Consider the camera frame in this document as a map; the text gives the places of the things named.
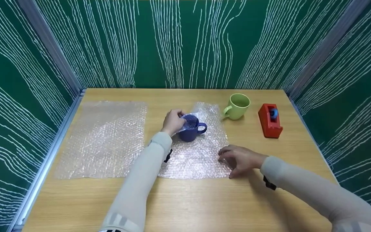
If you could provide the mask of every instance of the gray sleeve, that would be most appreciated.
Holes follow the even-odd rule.
[[[370,204],[315,173],[287,164],[277,157],[267,157],[260,172],[277,187],[317,210],[332,223],[334,229],[355,223],[371,226]]]
[[[169,154],[171,137],[158,132],[144,148],[122,184],[100,230],[119,229],[129,232],[144,230],[146,201],[162,162]]]

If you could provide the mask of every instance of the wooden table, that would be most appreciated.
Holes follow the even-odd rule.
[[[335,182],[299,116],[279,90],[169,90],[88,89],[82,101],[143,101],[148,103],[145,139],[160,130],[172,108],[191,110],[195,102],[225,107],[231,94],[251,99],[243,119],[225,120],[230,144],[274,155]],[[279,139],[262,135],[258,110],[262,103],[277,104],[281,125]],[[60,149],[25,224],[24,232],[95,232],[99,229],[123,178],[54,179]],[[330,231],[327,219],[306,203],[278,189],[264,186],[258,171],[241,179],[157,178],[147,201],[145,231]]]

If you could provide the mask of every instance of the green wall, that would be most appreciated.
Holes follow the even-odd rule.
[[[15,216],[74,97],[15,1],[0,0],[0,231]]]
[[[84,87],[285,89],[349,0],[36,0]]]
[[[340,185],[371,204],[371,4],[294,102]]]

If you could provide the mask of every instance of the mug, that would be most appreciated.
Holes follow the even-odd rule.
[[[198,118],[192,114],[186,114],[182,116],[186,120],[182,131],[178,133],[182,141],[194,141],[197,138],[197,134],[202,134],[207,131],[207,125],[205,123],[200,123]],[[198,127],[204,126],[204,129],[198,130]]]
[[[250,99],[242,93],[235,93],[230,96],[228,106],[224,109],[223,114],[231,120],[241,118],[250,106]]]

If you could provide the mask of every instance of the blue mug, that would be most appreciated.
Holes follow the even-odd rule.
[[[182,116],[186,120],[182,131],[178,133],[182,141],[194,141],[197,138],[198,134],[202,134],[207,131],[207,125],[205,123],[200,123],[198,118],[192,114],[186,114]],[[198,127],[204,126],[202,130],[198,130]]]

